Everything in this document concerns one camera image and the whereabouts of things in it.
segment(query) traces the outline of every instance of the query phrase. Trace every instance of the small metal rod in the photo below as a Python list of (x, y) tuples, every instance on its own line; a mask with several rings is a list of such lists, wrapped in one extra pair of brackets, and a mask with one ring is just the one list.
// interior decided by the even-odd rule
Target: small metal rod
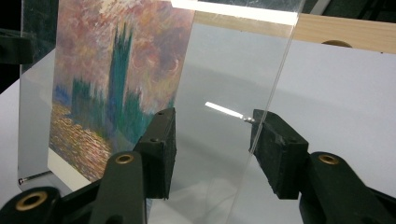
[(41, 174), (27, 176), (27, 177), (18, 179), (18, 183), (19, 183), (20, 185), (22, 185), (22, 184), (24, 184), (26, 181), (33, 180), (33, 179), (39, 178), (39, 177), (41, 177), (41, 176), (43, 176), (43, 175), (50, 175), (50, 174), (52, 174), (52, 171), (46, 171), (46, 172), (41, 173)]

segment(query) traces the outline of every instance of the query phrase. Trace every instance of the brass screw insert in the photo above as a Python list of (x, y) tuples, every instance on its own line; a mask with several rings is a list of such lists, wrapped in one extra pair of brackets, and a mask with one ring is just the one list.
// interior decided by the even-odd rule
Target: brass screw insert
[(15, 205), (15, 208), (18, 211), (27, 211), (32, 208), (36, 208), (44, 201), (46, 201), (47, 198), (48, 194), (46, 191), (33, 192), (20, 199)]
[(125, 163), (128, 163), (133, 160), (134, 160), (134, 157), (131, 155), (120, 155), (116, 158), (116, 163), (125, 164)]
[(330, 155), (326, 155), (326, 154), (320, 155), (319, 159), (321, 161), (323, 161), (324, 163), (327, 163), (330, 165), (335, 165), (335, 164), (338, 164), (338, 162), (339, 162), (339, 160), (337, 160), (337, 158), (330, 156)]

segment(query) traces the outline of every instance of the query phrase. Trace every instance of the painting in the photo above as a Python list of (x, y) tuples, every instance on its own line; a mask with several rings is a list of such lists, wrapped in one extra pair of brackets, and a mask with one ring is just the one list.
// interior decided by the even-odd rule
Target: painting
[(60, 0), (49, 154), (62, 162), (49, 168), (67, 186), (63, 170), (101, 178), (173, 106), (192, 19), (170, 1)]

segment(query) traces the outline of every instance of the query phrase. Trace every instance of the printed picture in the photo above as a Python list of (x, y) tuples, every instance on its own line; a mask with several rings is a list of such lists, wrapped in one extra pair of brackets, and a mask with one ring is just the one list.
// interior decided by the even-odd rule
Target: printed picture
[(101, 178), (173, 106), (192, 19), (170, 1), (60, 0), (49, 168), (67, 186), (63, 171)]

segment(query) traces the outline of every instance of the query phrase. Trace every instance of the glass pane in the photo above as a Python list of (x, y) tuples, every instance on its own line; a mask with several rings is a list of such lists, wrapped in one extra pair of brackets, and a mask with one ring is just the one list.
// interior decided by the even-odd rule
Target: glass pane
[(226, 223), (251, 122), (264, 119), (253, 109), (269, 105), (302, 2), (39, 2), (23, 2), (22, 31), (40, 53), (21, 70), (21, 189), (89, 184), (174, 106), (171, 192), (153, 200), (148, 223)]

